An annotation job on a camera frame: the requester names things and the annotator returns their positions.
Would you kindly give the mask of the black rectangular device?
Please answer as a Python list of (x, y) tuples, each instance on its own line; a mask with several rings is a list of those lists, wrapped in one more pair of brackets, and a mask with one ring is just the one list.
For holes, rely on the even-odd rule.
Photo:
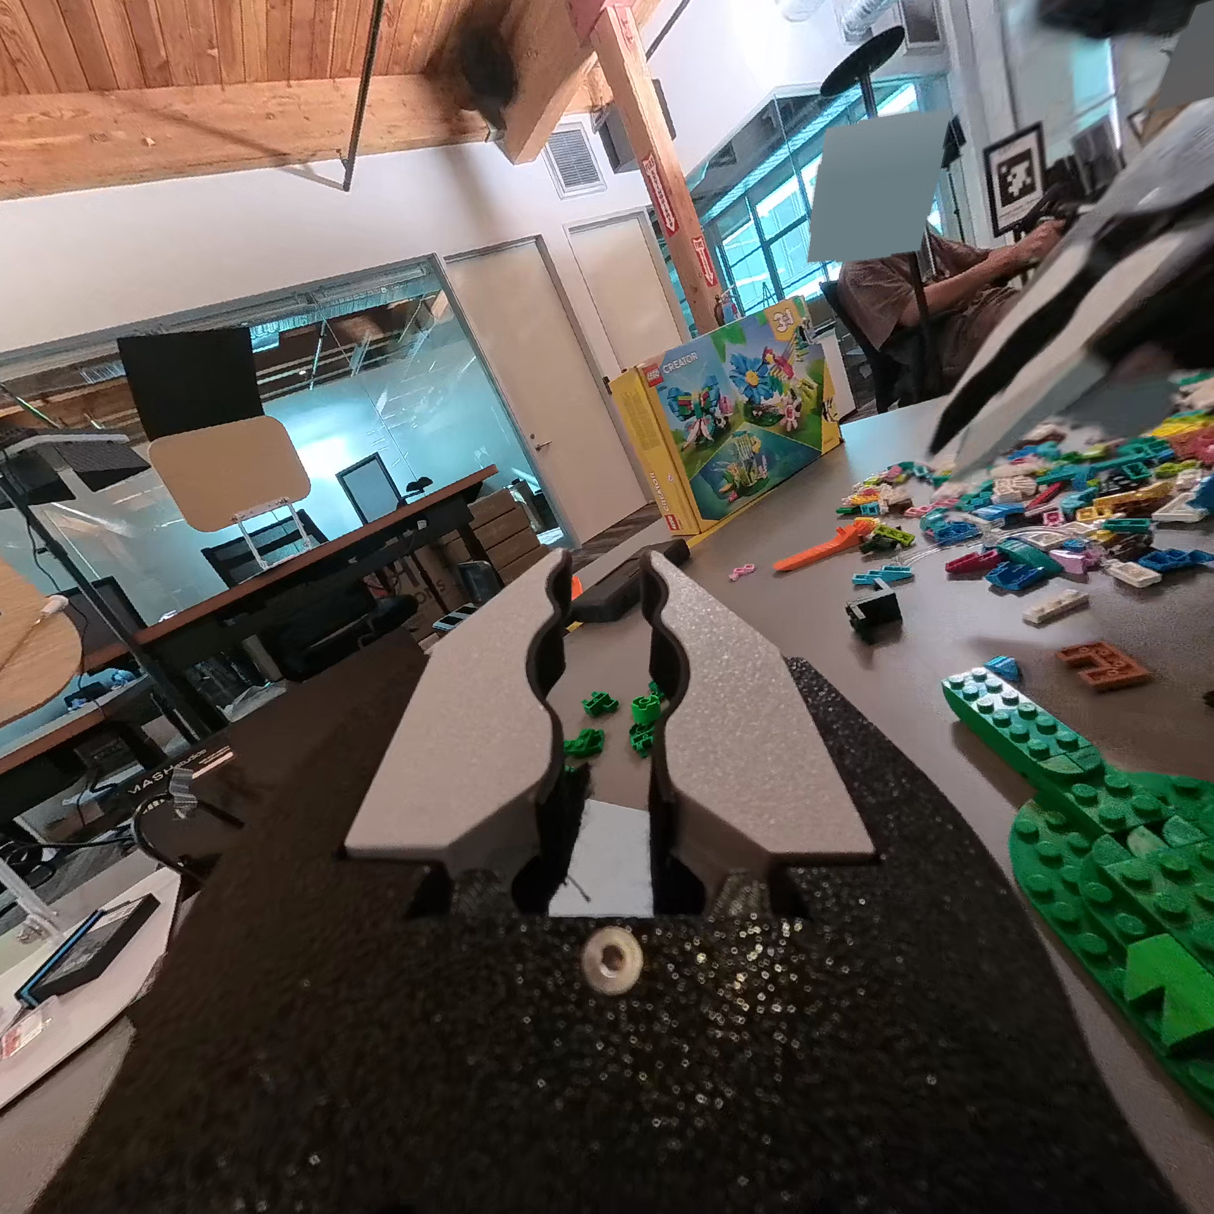
[(638, 549), (599, 582), (585, 586), (580, 595), (571, 600), (567, 623), (583, 626), (609, 625), (627, 615), (641, 601), (641, 558), (653, 553), (677, 568), (690, 559), (690, 548), (684, 538)]

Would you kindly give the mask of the brown flat brick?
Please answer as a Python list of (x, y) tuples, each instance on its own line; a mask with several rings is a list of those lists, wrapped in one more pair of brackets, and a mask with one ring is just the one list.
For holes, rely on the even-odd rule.
[(1055, 650), (1054, 659), (1074, 672), (1085, 687), (1097, 693), (1129, 691), (1154, 679), (1145, 666), (1107, 642), (1068, 645)]

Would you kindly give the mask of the large tan wooden board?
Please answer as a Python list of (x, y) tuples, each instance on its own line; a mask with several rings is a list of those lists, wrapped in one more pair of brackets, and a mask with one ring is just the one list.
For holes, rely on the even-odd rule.
[(1, 726), (50, 704), (83, 669), (83, 643), (60, 593), (40, 593), (1, 561)]

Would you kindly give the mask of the white door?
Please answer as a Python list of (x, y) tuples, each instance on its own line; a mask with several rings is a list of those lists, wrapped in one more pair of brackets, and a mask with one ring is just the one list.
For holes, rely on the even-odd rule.
[(572, 224), (566, 234), (612, 351), (610, 377), (690, 341), (646, 213)]
[(581, 333), (538, 238), (443, 261), (553, 511), (575, 545), (644, 505)]

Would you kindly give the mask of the dark wooden table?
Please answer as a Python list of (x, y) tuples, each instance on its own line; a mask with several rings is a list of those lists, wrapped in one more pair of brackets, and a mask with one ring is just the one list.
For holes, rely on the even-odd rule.
[(490, 463), (447, 486), (335, 540), (270, 567), (169, 619), (135, 633), (126, 648), (151, 679), (169, 719), (189, 741), (228, 725), (227, 717), (194, 691), (185, 673), (242, 640), (288, 623), (328, 593), (360, 585), (417, 550), (457, 534), (475, 559), (484, 557), (473, 532), (471, 502), (498, 473)]

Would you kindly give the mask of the black white marker board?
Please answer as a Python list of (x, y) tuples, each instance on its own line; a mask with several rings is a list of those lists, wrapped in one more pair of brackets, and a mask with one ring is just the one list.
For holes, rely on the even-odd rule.
[(1023, 232), (1044, 198), (1045, 145), (1042, 122), (982, 148), (980, 160), (992, 236)]

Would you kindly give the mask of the white instruction booklet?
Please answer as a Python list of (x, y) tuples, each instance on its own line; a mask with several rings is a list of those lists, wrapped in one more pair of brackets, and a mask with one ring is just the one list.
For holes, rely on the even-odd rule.
[(590, 798), (569, 868), (553, 892), (553, 918), (647, 920), (655, 912), (650, 815)]

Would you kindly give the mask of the small tan rounded board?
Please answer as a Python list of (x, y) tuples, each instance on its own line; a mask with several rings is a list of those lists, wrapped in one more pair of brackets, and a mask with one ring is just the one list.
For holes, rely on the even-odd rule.
[(288, 430), (266, 415), (156, 438), (146, 459), (185, 524), (202, 534), (292, 508), (312, 489)]

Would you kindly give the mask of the stack of cardboard boxes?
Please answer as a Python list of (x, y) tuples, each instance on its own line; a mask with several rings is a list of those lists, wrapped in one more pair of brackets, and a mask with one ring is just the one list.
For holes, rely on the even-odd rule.
[(547, 553), (523, 502), (509, 489), (480, 494), (466, 506), (465, 523), (445, 524), (411, 557), (427, 590), (446, 609), (464, 602), (457, 564), (486, 561), (505, 587)]

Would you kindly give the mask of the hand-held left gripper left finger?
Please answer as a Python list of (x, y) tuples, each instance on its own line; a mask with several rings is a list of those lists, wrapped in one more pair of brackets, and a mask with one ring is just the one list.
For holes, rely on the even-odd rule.
[(565, 733), (571, 558), (556, 549), (431, 649), (342, 843), (352, 860), (491, 873), (524, 913), (548, 911), (575, 843)]

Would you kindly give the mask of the green brick leaf build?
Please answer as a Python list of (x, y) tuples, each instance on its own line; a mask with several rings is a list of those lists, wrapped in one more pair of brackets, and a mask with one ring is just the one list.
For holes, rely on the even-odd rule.
[(1028, 782), (1009, 829), (1018, 888), (1212, 1115), (1212, 791), (1128, 772), (986, 668), (947, 676), (956, 719)]

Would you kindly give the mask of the pile of colourful bricks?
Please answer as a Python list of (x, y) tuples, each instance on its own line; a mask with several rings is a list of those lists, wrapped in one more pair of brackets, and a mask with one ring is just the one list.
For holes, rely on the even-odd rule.
[(861, 593), (906, 587), (935, 568), (994, 599), (1052, 595), (1023, 620), (1082, 610), (1087, 586), (1145, 595), (1211, 582), (1212, 379), (1184, 372), (1165, 418), (1140, 433), (1043, 423), (987, 467), (954, 477), (948, 458), (890, 463), (834, 509)]

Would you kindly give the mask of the black office chair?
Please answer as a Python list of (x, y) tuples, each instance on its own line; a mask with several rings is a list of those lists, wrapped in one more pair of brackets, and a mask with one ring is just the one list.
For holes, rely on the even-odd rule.
[(822, 282), (820, 291), (837, 320), (852, 334), (866, 361), (876, 413), (878, 415), (886, 414), (901, 403), (900, 381), (902, 370), (900, 365), (868, 341), (863, 328), (842, 301), (837, 281), (827, 279)]

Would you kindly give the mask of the black round ceiling fixture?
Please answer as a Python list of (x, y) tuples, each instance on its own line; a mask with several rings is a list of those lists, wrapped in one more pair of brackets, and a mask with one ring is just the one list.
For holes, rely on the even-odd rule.
[(479, 114), (494, 136), (503, 134), (507, 110), (518, 93), (518, 75), (507, 41), (493, 22), (471, 18), (459, 27), (454, 70), (462, 107)]

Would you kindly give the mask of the dark brown box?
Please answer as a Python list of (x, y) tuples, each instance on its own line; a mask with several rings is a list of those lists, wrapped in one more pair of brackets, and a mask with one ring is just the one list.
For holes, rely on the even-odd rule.
[(135, 777), (120, 805), (130, 812), (136, 849), (204, 882), (340, 726), (387, 724), (392, 710), (402, 710), (424, 661), (417, 640), (394, 630)]

